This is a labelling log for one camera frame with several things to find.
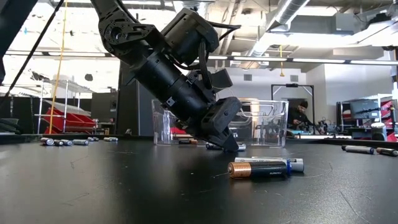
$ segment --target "black robotic arm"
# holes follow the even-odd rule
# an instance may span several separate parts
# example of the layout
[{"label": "black robotic arm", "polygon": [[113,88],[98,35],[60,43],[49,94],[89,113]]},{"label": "black robotic arm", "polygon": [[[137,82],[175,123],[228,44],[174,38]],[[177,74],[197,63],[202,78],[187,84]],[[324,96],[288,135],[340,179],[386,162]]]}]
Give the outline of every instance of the black robotic arm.
[{"label": "black robotic arm", "polygon": [[[154,25],[140,24],[120,0],[91,2],[99,17],[105,49],[130,66],[131,80],[137,79],[159,99],[179,119],[179,128],[195,138],[237,151],[228,124],[242,104],[236,97],[215,100],[217,90],[211,85],[204,61],[219,46],[213,26],[195,11],[182,9],[159,32]],[[198,57],[200,66],[191,65]],[[182,67],[183,63],[198,70],[184,76],[175,66]]]}]

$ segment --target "black table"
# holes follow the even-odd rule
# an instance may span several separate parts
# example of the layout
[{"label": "black table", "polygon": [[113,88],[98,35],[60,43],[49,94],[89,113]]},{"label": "black table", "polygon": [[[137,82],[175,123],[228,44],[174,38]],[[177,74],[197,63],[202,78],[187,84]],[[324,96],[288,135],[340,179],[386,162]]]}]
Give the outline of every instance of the black table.
[{"label": "black table", "polygon": [[[287,180],[233,180],[235,156],[299,157]],[[0,147],[0,223],[397,223],[398,158],[290,144],[223,154],[149,141]]]}]

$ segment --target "clear plastic bin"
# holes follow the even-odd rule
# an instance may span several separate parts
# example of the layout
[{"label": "clear plastic bin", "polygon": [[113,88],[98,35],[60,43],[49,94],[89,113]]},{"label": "clear plastic bin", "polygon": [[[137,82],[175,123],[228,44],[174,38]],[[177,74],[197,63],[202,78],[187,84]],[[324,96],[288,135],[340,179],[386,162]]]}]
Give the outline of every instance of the clear plastic bin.
[{"label": "clear plastic bin", "polygon": [[[241,100],[242,110],[229,124],[238,142],[252,146],[283,147],[286,139],[287,101]],[[159,100],[152,100],[155,144],[178,144],[192,138],[175,126],[177,118],[164,110]]]},{"label": "clear plastic bin", "polygon": [[229,124],[235,139],[248,146],[285,146],[289,102],[241,101],[242,110]]}]

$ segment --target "metal rack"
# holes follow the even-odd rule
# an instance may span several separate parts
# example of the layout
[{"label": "metal rack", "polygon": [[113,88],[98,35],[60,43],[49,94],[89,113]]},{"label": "metal rack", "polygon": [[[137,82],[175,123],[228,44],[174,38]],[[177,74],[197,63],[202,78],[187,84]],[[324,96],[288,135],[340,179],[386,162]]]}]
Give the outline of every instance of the metal rack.
[{"label": "metal rack", "polygon": [[[43,92],[44,92],[44,83],[49,83],[53,86],[55,86],[56,84],[56,80],[43,80],[42,82],[42,91],[41,91],[41,95],[40,95],[40,105],[39,105],[39,113],[35,114],[35,116],[39,117],[39,122],[37,123],[37,134],[40,134],[40,122],[42,120],[42,117],[44,116],[50,116],[48,114],[42,114],[42,106],[43,106]],[[83,111],[80,109],[80,93],[95,93],[93,90],[85,87],[85,86],[81,86],[71,80],[59,80],[58,81],[58,87],[59,88],[63,88],[65,90],[65,104],[64,104],[64,108],[63,108],[63,115],[53,115],[53,117],[60,117],[63,118],[63,132],[65,132],[65,128],[66,128],[66,122],[67,122],[67,111],[68,108],[71,110],[75,109],[76,107],[74,106],[68,106],[68,92],[74,92],[78,94],[78,103],[77,103],[77,111],[76,113],[80,113],[84,112],[86,113],[86,111]]]},{"label": "metal rack", "polygon": [[[346,100],[346,101],[342,101],[340,103],[340,120],[341,120],[341,131],[344,131],[344,118],[343,118],[343,103],[350,103],[353,101],[358,101],[358,100],[377,100],[378,104],[379,104],[379,108],[381,107],[381,102],[382,99],[385,98],[392,98],[393,95],[392,94],[377,94],[377,95],[372,95],[372,96],[365,96],[365,97],[361,97],[361,98],[357,98],[357,99],[353,99],[353,100]],[[379,121],[381,122],[381,113],[379,113]]]}]

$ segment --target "person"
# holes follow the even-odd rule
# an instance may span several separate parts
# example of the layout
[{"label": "person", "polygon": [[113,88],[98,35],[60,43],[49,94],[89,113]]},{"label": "person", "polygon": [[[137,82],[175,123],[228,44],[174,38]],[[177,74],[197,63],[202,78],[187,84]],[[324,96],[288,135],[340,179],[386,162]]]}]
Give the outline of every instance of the person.
[{"label": "person", "polygon": [[[296,130],[303,123],[307,123],[309,126],[314,126],[314,124],[307,118],[307,115],[305,115],[307,108],[308,102],[305,100],[303,100],[296,108],[289,108],[289,112],[287,114],[287,127]],[[318,129],[318,132],[323,134],[323,130],[321,129]]]}]

